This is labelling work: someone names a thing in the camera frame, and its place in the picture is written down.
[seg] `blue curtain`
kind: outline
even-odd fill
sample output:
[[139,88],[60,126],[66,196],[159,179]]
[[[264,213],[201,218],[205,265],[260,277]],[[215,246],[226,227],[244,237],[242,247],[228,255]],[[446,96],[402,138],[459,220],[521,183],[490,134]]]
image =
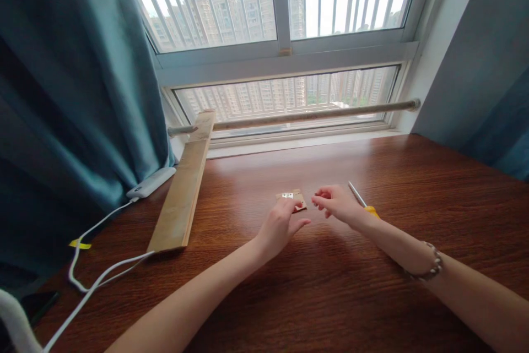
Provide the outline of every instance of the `blue curtain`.
[[529,68],[461,151],[529,182]]
[[136,0],[0,0],[0,285],[174,164],[148,46]]

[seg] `beaded bracelet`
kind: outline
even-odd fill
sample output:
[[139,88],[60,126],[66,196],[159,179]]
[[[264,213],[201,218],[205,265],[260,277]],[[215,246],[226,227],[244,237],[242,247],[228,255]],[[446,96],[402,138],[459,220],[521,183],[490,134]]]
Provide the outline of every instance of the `beaded bracelet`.
[[442,258],[437,248],[435,248],[434,245],[430,243],[427,243],[424,241],[423,243],[426,244],[428,247],[430,247],[434,252],[434,255],[435,255],[434,266],[428,272],[420,274],[420,275],[414,275],[408,272],[407,270],[404,270],[404,273],[406,273],[412,280],[428,281],[436,277],[442,271],[442,266],[441,266]]

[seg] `white power bank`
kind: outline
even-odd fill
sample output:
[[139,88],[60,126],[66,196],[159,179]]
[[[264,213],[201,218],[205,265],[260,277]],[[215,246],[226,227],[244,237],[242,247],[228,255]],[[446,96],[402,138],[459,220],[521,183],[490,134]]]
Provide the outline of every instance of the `white power bank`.
[[127,197],[144,199],[151,193],[156,191],[165,181],[167,181],[174,173],[176,169],[174,167],[164,167],[153,173],[150,177],[146,178],[140,184],[136,185],[130,191],[127,192]]

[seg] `white window frame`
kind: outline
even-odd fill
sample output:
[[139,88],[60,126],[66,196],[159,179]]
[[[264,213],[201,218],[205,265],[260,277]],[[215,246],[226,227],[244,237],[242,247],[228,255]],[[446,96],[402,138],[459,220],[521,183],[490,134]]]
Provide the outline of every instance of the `white window frame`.
[[[428,30],[421,29],[431,17],[438,0],[411,0],[404,27],[290,40],[288,0],[273,0],[277,39],[240,45],[201,48],[152,56],[163,97],[182,125],[189,122],[173,90],[253,80],[294,77],[369,67],[399,65],[390,102],[401,101],[417,50]],[[326,126],[309,131],[268,133],[266,136],[218,138],[212,147],[237,145],[244,140],[266,142],[300,135],[318,136],[351,131],[371,131],[395,126],[394,112],[381,122]]]

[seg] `wooden desk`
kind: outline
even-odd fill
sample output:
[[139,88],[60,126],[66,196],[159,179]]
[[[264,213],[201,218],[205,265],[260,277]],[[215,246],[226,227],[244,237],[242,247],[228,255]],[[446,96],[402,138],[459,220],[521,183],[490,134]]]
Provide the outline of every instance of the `wooden desk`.
[[[275,194],[351,180],[380,216],[529,298],[529,186],[417,135],[208,160],[189,246],[102,287],[55,345],[98,352],[167,295],[254,237]],[[91,285],[143,253],[168,183],[127,208],[82,252]],[[274,260],[237,287],[190,351],[473,351],[487,347],[363,236],[309,208]],[[66,272],[43,290],[58,303],[36,328],[49,340],[79,302]]]

